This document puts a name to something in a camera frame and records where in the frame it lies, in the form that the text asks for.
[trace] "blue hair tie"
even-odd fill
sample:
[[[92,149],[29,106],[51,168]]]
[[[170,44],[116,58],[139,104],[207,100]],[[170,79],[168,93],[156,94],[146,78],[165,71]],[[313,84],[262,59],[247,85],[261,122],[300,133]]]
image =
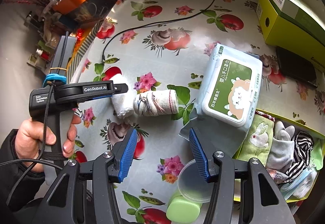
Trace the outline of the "blue hair tie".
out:
[[[67,78],[63,75],[59,75],[59,74],[48,74],[45,77],[45,80],[43,82],[43,87],[45,87],[45,85],[47,84],[48,81],[61,81],[63,83],[67,83]]]

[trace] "cartoon sheep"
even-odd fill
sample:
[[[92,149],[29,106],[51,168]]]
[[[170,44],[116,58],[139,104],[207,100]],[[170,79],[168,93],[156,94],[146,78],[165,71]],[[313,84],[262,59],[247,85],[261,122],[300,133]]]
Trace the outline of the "cartoon sheep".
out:
[[[249,107],[251,102],[250,93],[248,92],[251,80],[241,80],[239,77],[236,80],[231,80],[233,87],[228,96],[228,103],[225,105],[225,109],[228,111],[228,116],[235,115],[237,119],[241,119],[244,109]]]

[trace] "storage box of socks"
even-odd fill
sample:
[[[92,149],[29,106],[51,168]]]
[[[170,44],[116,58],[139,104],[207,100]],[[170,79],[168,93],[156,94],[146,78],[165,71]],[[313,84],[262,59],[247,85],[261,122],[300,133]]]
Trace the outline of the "storage box of socks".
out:
[[[289,202],[306,199],[323,167],[325,137],[305,125],[256,109],[240,150],[239,160],[257,157]],[[235,181],[240,201],[240,181]]]

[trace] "wet wipes package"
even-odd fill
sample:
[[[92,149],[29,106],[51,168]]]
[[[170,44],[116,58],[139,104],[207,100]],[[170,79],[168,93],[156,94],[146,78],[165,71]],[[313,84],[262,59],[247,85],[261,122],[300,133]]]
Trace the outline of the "wet wipes package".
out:
[[[251,126],[261,77],[258,56],[222,44],[213,49],[190,121],[230,156],[241,146]],[[183,127],[182,137],[188,139],[190,126],[191,122]]]

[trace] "black sleeve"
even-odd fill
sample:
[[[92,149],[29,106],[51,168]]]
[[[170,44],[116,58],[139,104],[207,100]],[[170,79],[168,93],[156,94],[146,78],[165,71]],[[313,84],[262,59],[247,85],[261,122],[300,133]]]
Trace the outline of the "black sleeve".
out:
[[[17,131],[17,129],[12,130],[7,138],[5,138],[0,148],[0,163],[18,159],[15,152],[15,138]],[[27,167],[23,163],[0,167],[0,199],[7,199],[12,187],[26,169]],[[9,204],[10,210],[17,211],[29,201],[33,200],[44,180],[44,173],[28,172],[25,178],[17,186],[11,198]]]

